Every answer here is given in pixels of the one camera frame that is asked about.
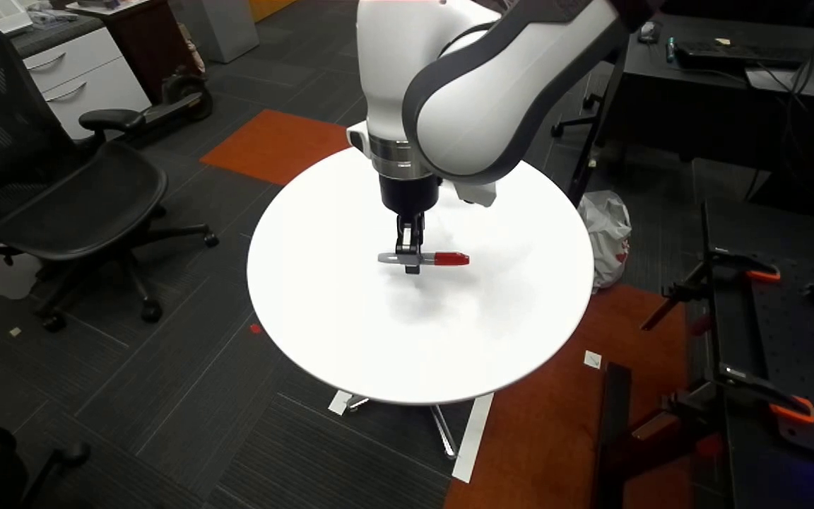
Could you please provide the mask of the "black keyboard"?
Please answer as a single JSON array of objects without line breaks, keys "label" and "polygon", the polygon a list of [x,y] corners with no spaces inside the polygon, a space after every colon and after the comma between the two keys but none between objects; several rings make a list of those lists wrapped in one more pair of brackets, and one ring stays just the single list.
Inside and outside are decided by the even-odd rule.
[{"label": "black keyboard", "polygon": [[797,69],[810,59],[808,49],[722,45],[716,40],[676,40],[676,60],[691,69],[734,69],[749,66]]}]

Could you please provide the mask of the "grey marker with red cap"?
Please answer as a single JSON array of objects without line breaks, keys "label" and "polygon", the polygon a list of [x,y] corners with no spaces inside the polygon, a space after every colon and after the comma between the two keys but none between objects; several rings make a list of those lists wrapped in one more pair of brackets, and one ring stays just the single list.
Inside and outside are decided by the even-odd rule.
[{"label": "grey marker with red cap", "polygon": [[[398,255],[396,252],[381,252],[377,261],[382,264],[398,264],[406,267],[408,255]],[[421,266],[439,265],[439,267],[457,267],[471,263],[471,258],[463,252],[424,252]]]}]

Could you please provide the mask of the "white tape strip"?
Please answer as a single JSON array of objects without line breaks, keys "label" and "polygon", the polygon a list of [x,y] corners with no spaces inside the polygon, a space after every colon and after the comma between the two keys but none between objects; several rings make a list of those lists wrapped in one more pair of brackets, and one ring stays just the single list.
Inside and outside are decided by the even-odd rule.
[{"label": "white tape strip", "polygon": [[459,447],[452,470],[453,478],[465,484],[471,483],[494,395],[494,393],[488,393],[477,397],[473,402],[468,422],[466,422],[461,447]]}]

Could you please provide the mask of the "white drawer cabinet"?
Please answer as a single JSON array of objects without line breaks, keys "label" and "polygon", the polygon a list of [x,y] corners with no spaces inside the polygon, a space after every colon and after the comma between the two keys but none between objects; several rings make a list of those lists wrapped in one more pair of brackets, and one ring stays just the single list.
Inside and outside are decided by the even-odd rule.
[{"label": "white drawer cabinet", "polygon": [[72,139],[93,135],[78,118],[93,110],[152,105],[106,27],[25,58],[43,99]]}]

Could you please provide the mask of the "white floor-standing box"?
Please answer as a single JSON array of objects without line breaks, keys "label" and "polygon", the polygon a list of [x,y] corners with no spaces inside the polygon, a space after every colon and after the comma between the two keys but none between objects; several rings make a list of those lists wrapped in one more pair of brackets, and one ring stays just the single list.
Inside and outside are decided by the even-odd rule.
[{"label": "white floor-standing box", "polygon": [[259,46],[249,0],[200,0],[200,4],[209,61],[228,64]]}]

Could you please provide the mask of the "black mesh office chair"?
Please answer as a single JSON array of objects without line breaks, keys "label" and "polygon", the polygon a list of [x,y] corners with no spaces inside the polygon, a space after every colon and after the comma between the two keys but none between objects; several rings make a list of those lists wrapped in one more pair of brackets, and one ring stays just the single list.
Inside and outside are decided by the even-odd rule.
[{"label": "black mesh office chair", "polygon": [[72,139],[31,78],[9,37],[0,31],[0,255],[12,264],[31,255],[61,277],[35,314],[43,328],[64,328],[59,303],[101,265],[117,263],[141,300],[141,319],[158,322],[158,300],[138,271],[134,249],[169,238],[200,235],[207,247],[219,238],[205,223],[154,229],[167,173],[107,130],[132,133],[145,114],[128,109],[81,115],[93,135]]}]

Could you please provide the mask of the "white plastic bag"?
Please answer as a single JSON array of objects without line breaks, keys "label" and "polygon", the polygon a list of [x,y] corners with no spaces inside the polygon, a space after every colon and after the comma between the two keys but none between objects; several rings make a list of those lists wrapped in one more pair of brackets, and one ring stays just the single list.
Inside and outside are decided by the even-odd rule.
[{"label": "white plastic bag", "polygon": [[601,190],[584,194],[578,212],[590,236],[594,254],[592,293],[597,293],[623,277],[632,232],[629,209],[619,194]]}]

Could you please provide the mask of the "black kick scooter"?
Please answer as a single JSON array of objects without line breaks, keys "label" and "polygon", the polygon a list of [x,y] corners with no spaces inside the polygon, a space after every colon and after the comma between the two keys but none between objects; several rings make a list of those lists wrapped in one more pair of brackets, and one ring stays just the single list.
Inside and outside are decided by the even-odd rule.
[{"label": "black kick scooter", "polygon": [[143,110],[143,123],[122,134],[122,141],[136,143],[167,128],[180,128],[209,118],[213,113],[213,96],[201,74],[178,66],[160,84],[158,101]]}]

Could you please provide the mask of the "black and orange clamp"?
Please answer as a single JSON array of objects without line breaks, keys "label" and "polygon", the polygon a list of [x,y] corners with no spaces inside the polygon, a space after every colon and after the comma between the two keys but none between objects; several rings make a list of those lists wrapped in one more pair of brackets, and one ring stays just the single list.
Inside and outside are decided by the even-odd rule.
[{"label": "black and orange clamp", "polygon": [[652,331],[679,303],[707,298],[711,292],[708,278],[715,267],[732,269],[737,274],[745,275],[748,279],[755,281],[777,283],[781,280],[781,271],[774,264],[763,263],[744,252],[732,252],[720,247],[709,248],[684,280],[675,281],[671,286],[662,290],[664,297],[662,304],[642,323],[640,329]]},{"label": "black and orange clamp", "polygon": [[814,424],[814,406],[805,397],[789,395],[766,379],[720,362],[704,371],[688,389],[664,397],[663,411],[680,419],[707,420],[718,399],[726,395],[744,402],[760,402],[779,418],[801,424]]}]

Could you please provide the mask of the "office chair base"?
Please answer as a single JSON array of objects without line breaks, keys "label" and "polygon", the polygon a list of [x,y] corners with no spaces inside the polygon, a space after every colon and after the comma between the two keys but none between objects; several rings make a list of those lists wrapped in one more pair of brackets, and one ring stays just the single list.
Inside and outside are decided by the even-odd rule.
[{"label": "office chair base", "polygon": [[591,112],[590,116],[583,116],[579,118],[569,119],[569,120],[560,120],[559,122],[555,123],[551,127],[551,136],[554,139],[559,139],[565,133],[567,128],[574,128],[578,126],[584,125],[592,125],[598,120],[598,108],[597,105],[601,105],[603,103],[603,96],[596,93],[588,93],[584,97],[584,102],[582,103],[582,109],[585,112]]}]

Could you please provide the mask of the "black desk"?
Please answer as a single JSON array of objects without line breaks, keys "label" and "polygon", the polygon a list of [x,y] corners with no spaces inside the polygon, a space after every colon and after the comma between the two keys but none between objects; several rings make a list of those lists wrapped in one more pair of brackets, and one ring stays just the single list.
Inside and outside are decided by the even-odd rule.
[{"label": "black desk", "polygon": [[[599,148],[636,145],[766,171],[755,197],[814,211],[814,29],[658,12],[660,42],[630,36]],[[808,49],[797,69],[749,66],[691,69],[676,60],[676,40]]]}]

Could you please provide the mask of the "brown wooden desk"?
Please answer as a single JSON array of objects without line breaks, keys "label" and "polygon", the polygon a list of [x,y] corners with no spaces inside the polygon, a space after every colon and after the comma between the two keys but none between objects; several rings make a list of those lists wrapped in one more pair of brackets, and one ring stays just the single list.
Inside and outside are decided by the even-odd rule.
[{"label": "brown wooden desk", "polygon": [[178,70],[201,77],[167,0],[66,0],[68,10],[98,17],[112,35],[152,103]]}]

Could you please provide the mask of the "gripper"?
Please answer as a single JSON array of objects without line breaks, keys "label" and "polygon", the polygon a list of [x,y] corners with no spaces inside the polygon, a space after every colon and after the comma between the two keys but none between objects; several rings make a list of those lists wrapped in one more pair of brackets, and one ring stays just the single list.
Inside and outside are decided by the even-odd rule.
[{"label": "gripper", "polygon": [[382,203],[396,213],[397,241],[395,254],[408,255],[405,271],[418,275],[423,260],[425,216],[421,215],[438,203],[442,178],[427,175],[413,180],[395,180],[379,176]]}]

